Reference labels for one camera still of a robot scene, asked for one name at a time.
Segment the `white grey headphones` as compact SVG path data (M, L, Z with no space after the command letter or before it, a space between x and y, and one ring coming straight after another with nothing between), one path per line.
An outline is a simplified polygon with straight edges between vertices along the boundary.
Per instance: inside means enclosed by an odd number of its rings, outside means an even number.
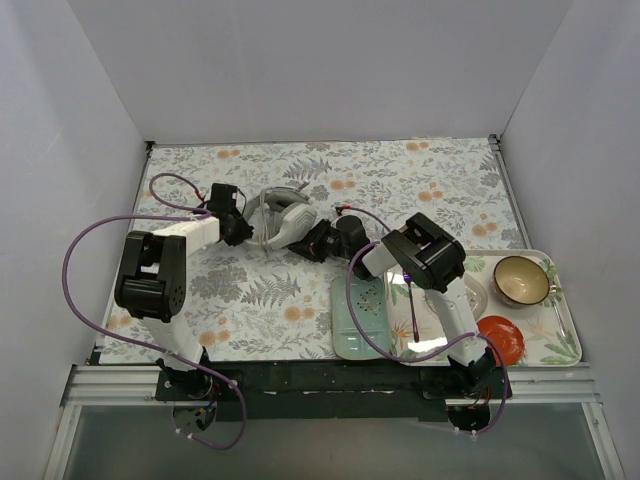
M250 222L259 212L261 220L253 237L244 243L271 252L301 240L314 226L317 210L309 196L289 187L265 188L251 198L243 217Z

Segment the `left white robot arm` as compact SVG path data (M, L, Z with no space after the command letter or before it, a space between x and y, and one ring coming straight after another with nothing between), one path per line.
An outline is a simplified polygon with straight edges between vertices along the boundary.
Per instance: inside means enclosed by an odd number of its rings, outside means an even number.
M213 377L198 366L204 348L182 313L188 260L216 243L237 246L252 236L238 206L243 195L237 186L214 183L209 199L189 216L153 231L133 230L125 239L115 302L148 330L161 348L159 365L180 372L178 387L193 400L211 392Z

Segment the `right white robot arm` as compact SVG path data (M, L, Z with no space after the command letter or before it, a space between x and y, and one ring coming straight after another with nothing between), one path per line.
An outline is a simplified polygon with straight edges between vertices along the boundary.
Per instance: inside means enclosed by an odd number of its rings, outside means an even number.
M323 262L329 256L349 262L343 297L354 327L376 353L396 362L419 363L445 352L454 389L464 397L479 395L489 384L496 360L466 298L466 252L460 242L421 213L373 242L358 217L343 213L346 209L339 207L336 221L319 222L289 249L312 262ZM430 354L404 359L382 349L366 333L354 309L353 278L372 281L396 266L409 283L425 291L436 309L447 343Z

